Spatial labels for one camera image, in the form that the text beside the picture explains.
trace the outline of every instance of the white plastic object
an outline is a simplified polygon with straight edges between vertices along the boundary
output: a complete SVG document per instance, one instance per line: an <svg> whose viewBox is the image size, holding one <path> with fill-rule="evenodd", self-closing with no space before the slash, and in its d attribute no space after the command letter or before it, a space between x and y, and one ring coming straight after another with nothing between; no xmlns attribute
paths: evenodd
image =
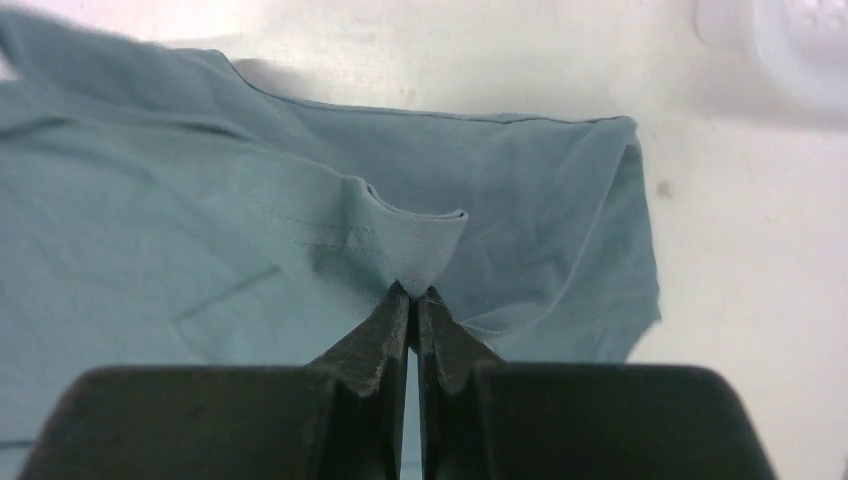
<svg viewBox="0 0 848 480"><path fill-rule="evenodd" d="M848 0L698 0L695 24L792 97L848 113Z"/></svg>

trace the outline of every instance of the wrinkled cloth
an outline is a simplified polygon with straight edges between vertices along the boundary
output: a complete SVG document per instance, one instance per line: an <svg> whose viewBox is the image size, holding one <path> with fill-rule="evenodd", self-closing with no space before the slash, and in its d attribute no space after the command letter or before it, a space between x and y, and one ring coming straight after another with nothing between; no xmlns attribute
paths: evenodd
<svg viewBox="0 0 848 480"><path fill-rule="evenodd" d="M395 279L509 360L623 361L659 317L629 118L284 98L8 9L0 52L0 441L93 367L308 362Z"/></svg>

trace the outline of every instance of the dark spot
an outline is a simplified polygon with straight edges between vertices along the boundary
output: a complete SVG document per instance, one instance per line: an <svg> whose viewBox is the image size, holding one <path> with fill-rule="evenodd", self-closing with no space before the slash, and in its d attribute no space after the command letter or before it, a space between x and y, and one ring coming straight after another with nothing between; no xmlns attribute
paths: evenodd
<svg viewBox="0 0 848 480"><path fill-rule="evenodd" d="M671 184L668 180L660 180L657 183L657 196L660 198L668 198L671 199L674 195L674 192L671 189Z"/></svg>

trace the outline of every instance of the teal shirt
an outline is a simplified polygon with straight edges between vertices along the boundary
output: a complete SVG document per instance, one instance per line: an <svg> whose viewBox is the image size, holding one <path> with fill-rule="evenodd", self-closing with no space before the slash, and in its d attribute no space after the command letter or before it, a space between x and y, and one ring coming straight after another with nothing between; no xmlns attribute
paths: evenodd
<svg viewBox="0 0 848 480"><path fill-rule="evenodd" d="M629 118L283 98L6 9L0 52L0 446L96 366L307 362L395 279L509 360L623 361L659 317Z"/></svg>

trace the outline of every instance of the white background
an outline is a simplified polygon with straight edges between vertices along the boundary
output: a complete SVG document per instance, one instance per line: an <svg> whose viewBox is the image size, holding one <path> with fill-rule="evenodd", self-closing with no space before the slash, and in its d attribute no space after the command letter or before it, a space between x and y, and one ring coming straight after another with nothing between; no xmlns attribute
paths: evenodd
<svg viewBox="0 0 848 480"><path fill-rule="evenodd" d="M848 121L799 110L740 54L705 47L689 1L18 3L261 58L268 82L315 100L634 117L664 320L632 361L718 370L781 478L841 478Z"/></svg>

